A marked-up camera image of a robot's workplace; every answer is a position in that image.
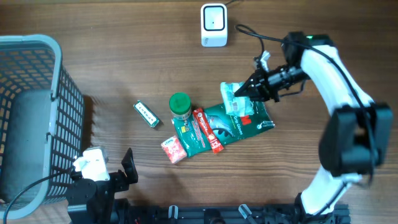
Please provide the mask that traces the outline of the grey plastic shopping basket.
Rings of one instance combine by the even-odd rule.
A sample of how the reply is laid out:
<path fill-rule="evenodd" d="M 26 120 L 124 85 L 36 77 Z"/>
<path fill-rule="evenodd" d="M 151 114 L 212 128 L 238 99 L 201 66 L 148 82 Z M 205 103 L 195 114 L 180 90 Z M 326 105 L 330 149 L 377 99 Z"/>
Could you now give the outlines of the grey plastic shopping basket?
<path fill-rule="evenodd" d="M 85 102 L 42 35 L 1 37 L 1 217 L 28 216 L 65 199 L 81 153 Z"/>

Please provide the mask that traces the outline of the red tissue packet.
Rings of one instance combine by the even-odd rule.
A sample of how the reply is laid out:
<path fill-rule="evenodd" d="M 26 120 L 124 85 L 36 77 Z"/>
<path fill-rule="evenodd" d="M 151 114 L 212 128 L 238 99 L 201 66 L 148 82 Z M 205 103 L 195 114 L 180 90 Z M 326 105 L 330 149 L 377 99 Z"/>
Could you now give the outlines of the red tissue packet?
<path fill-rule="evenodd" d="M 187 153 L 182 147 L 178 137 L 172 136 L 161 144 L 162 149 L 166 153 L 171 163 L 176 164 L 187 157 Z"/>

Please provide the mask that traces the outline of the clear wet wipes packet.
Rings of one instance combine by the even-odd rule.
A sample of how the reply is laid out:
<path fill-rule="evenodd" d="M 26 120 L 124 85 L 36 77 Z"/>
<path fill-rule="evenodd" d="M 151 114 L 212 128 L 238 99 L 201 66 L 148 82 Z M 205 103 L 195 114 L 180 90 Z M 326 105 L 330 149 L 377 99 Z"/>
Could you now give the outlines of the clear wet wipes packet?
<path fill-rule="evenodd" d="M 253 102 L 247 96 L 237 97 L 234 93 L 243 86 L 243 82 L 220 84 L 226 114 L 243 117 L 254 114 Z"/>

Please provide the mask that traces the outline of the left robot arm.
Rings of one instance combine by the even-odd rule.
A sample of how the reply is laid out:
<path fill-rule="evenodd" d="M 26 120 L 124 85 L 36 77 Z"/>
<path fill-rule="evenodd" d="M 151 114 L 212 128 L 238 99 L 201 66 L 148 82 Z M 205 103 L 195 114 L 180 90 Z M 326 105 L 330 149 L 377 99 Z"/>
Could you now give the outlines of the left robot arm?
<path fill-rule="evenodd" d="M 132 223 L 128 199 L 114 196 L 138 182 L 132 149 L 127 150 L 121 161 L 123 170 L 109 173 L 107 161 L 105 150 L 93 147 L 73 162 L 74 183 L 66 192 L 72 223 Z"/>

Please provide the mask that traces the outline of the small green white box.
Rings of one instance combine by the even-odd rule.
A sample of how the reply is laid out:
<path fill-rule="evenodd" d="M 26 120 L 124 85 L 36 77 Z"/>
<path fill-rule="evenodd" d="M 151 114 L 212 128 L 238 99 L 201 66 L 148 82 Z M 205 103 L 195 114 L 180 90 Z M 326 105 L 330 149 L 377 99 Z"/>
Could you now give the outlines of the small green white box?
<path fill-rule="evenodd" d="M 151 127 L 156 128 L 160 119 L 140 100 L 134 104 L 134 109 L 140 114 L 144 121 Z"/>

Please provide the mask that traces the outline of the red coffee stick sachet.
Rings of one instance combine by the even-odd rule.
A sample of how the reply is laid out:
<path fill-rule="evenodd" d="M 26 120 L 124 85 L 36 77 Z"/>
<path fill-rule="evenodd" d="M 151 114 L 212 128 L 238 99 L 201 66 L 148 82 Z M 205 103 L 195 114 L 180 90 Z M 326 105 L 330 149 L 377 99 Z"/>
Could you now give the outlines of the red coffee stick sachet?
<path fill-rule="evenodd" d="M 213 130 L 211 129 L 204 111 L 201 108 L 196 109 L 193 111 L 193 116 L 197 120 L 201 130 L 205 134 L 208 142 L 210 143 L 213 153 L 217 154 L 221 152 L 224 149 L 224 147 L 221 144 L 220 140 L 215 136 Z"/>

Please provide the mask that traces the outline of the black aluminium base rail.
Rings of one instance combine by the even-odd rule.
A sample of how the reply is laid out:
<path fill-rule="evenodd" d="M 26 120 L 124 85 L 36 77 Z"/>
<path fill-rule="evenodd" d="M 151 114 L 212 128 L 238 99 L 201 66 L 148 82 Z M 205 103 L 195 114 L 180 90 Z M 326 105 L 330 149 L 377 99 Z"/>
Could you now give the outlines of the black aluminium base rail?
<path fill-rule="evenodd" d="M 351 217 L 347 205 L 337 205 L 326 215 L 311 218 L 305 215 L 298 205 L 268 204 L 265 206 L 248 206 L 242 204 L 232 207 L 169 207 L 131 206 L 124 223 L 327 223 L 350 224 Z"/>

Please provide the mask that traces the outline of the green lid jar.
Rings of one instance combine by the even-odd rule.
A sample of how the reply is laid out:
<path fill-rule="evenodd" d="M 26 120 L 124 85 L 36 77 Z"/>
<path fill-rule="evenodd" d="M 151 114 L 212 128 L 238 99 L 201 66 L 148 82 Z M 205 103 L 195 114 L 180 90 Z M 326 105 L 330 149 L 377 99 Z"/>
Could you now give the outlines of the green lid jar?
<path fill-rule="evenodd" d="M 177 120 L 186 120 L 192 113 L 192 102 L 184 92 L 174 93 L 169 99 L 169 108 Z"/>

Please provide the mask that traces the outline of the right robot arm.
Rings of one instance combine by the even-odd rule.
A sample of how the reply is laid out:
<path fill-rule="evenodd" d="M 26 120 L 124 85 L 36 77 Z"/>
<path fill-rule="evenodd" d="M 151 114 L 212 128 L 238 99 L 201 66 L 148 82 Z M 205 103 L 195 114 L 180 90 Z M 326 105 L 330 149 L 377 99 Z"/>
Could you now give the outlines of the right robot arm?
<path fill-rule="evenodd" d="M 386 156 L 393 123 L 391 108 L 376 103 L 355 82 L 325 34 L 291 32 L 280 40 L 285 65 L 267 68 L 265 57 L 236 92 L 252 101 L 279 101 L 280 91 L 311 80 L 330 115 L 318 145 L 320 168 L 312 183 L 297 195 L 289 221 L 327 222 L 336 217 L 335 204 L 352 186 L 372 179 Z"/>

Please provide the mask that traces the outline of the white barcode scanner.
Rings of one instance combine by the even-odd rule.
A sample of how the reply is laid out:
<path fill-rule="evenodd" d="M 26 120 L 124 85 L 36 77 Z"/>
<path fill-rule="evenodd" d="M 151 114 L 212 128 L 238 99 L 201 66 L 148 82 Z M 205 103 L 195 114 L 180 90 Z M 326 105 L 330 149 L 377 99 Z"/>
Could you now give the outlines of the white barcode scanner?
<path fill-rule="evenodd" d="M 223 3 L 207 3 L 200 9 L 201 45 L 224 47 L 228 41 L 228 10 Z"/>

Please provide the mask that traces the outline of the green 3M gloves packet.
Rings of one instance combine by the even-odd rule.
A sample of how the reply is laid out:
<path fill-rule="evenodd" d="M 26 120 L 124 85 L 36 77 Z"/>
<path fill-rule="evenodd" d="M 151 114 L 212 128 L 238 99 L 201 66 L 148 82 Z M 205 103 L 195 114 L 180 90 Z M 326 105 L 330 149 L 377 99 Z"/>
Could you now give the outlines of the green 3M gloves packet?
<path fill-rule="evenodd" d="M 223 146 L 226 146 L 274 128 L 275 124 L 270 119 L 263 103 L 255 102 L 252 108 L 253 115 L 242 117 L 226 114 L 224 104 L 205 108 L 203 111 L 215 136 Z M 185 121 L 173 118 L 172 124 L 188 157 L 212 150 L 199 122 L 194 120 L 193 115 Z"/>

